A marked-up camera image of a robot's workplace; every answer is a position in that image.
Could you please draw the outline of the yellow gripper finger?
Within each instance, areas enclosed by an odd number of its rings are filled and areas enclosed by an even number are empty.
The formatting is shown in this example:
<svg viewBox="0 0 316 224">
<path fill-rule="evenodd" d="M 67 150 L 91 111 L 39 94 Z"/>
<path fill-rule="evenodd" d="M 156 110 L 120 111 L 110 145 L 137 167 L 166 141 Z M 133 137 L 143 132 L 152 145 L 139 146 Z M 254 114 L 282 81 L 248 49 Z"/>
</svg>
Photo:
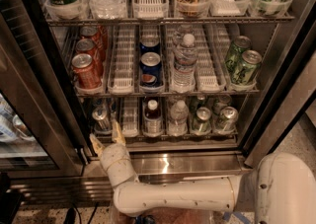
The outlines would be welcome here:
<svg viewBox="0 0 316 224">
<path fill-rule="evenodd" d="M 98 157 L 102 156 L 105 146 L 100 142 L 100 140 L 93 134 L 90 134 L 90 141 L 92 143 L 93 149 Z"/>
<path fill-rule="evenodd" d="M 112 128 L 112 140 L 114 143 L 125 145 L 124 135 L 122 134 L 119 123 L 115 119 L 112 120 Z"/>
</svg>

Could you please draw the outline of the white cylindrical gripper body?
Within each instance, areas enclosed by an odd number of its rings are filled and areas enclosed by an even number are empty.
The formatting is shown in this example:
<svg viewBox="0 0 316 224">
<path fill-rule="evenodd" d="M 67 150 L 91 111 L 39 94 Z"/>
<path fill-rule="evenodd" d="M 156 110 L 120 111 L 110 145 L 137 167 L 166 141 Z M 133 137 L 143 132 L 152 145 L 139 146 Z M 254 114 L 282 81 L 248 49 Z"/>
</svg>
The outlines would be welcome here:
<svg viewBox="0 0 316 224">
<path fill-rule="evenodd" d="M 115 143 L 106 147 L 102 152 L 100 163 L 108 175 L 112 187 L 138 180 L 138 175 L 132 166 L 129 152 L 122 144 Z"/>
</svg>

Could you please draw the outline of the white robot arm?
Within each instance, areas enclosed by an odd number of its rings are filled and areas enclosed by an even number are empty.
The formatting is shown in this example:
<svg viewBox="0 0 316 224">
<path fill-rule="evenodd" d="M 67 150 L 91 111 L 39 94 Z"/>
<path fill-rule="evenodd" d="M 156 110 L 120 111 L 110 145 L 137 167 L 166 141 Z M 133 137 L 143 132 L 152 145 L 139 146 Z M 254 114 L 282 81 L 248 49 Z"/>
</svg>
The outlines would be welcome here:
<svg viewBox="0 0 316 224">
<path fill-rule="evenodd" d="M 104 146 L 90 135 L 100 165 L 114 190 L 114 205 L 128 216 L 154 208 L 251 211 L 256 224 L 315 224 L 316 180 L 310 168 L 289 153 L 269 154 L 248 174 L 167 185 L 139 180 L 119 123 L 114 142 Z"/>
</svg>

